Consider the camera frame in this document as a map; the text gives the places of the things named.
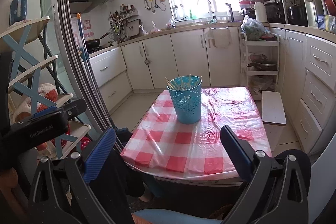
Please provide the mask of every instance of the white kettle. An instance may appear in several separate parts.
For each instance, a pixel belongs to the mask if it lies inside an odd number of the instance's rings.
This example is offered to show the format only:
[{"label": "white kettle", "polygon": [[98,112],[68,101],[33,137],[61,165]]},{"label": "white kettle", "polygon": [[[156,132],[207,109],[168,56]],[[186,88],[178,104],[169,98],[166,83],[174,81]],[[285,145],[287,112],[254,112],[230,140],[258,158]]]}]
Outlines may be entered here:
[{"label": "white kettle", "polygon": [[262,2],[256,2],[254,4],[254,8],[252,8],[252,1],[251,1],[250,7],[253,11],[255,11],[256,20],[258,20],[259,22],[268,22],[266,8]]}]

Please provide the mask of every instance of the metal bolt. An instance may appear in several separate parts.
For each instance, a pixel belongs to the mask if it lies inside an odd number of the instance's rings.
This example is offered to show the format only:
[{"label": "metal bolt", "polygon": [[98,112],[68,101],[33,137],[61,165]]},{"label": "metal bolt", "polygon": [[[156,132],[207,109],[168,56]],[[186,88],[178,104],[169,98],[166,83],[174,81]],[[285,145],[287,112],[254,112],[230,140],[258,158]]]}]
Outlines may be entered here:
[{"label": "metal bolt", "polygon": [[40,162],[45,163],[47,160],[48,160],[48,157],[47,157],[47,156],[43,156],[43,157],[40,159]]},{"label": "metal bolt", "polygon": [[256,154],[257,154],[257,156],[260,157],[260,158],[263,158],[263,157],[266,155],[265,152],[262,151],[262,150],[258,150],[258,151],[256,151]]},{"label": "metal bolt", "polygon": [[289,155],[289,156],[288,156],[288,159],[289,159],[290,161],[296,161],[296,157],[295,157],[294,155]]},{"label": "metal bolt", "polygon": [[80,153],[79,153],[79,152],[73,152],[73,153],[71,153],[70,157],[71,157],[72,159],[77,159],[77,158],[80,157]]}]

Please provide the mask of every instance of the blue plastic basket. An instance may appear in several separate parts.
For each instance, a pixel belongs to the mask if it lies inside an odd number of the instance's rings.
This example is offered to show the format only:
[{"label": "blue plastic basket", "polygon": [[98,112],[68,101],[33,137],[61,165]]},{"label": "blue plastic basket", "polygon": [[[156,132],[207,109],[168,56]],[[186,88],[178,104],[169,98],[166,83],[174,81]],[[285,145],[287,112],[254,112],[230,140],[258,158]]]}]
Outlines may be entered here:
[{"label": "blue plastic basket", "polygon": [[[197,76],[183,76],[183,83],[186,90],[172,90],[168,86],[171,100],[175,108],[177,119],[184,124],[196,123],[201,119],[202,103],[201,103],[201,84],[200,78]],[[175,83],[182,87],[181,78],[175,78]]]}]

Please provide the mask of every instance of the table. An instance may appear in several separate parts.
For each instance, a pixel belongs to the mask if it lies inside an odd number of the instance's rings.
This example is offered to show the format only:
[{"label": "table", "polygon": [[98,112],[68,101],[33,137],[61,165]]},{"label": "table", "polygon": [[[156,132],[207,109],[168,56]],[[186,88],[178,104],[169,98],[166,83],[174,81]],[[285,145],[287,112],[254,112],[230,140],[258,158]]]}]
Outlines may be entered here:
[{"label": "table", "polygon": [[272,156],[266,132],[245,87],[202,89],[202,117],[177,120],[169,91],[163,91],[142,118],[121,156],[134,169],[157,177],[219,180],[237,177],[220,140],[229,125],[238,138]]}]

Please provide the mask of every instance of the range hood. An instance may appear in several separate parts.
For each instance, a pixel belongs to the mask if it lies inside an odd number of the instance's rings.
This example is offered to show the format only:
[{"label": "range hood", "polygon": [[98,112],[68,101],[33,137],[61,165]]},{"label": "range hood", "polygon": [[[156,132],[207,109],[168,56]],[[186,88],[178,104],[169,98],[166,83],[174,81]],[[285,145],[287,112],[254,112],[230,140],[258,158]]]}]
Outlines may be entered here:
[{"label": "range hood", "polygon": [[103,4],[108,0],[69,0],[70,14],[88,13],[98,5]]}]

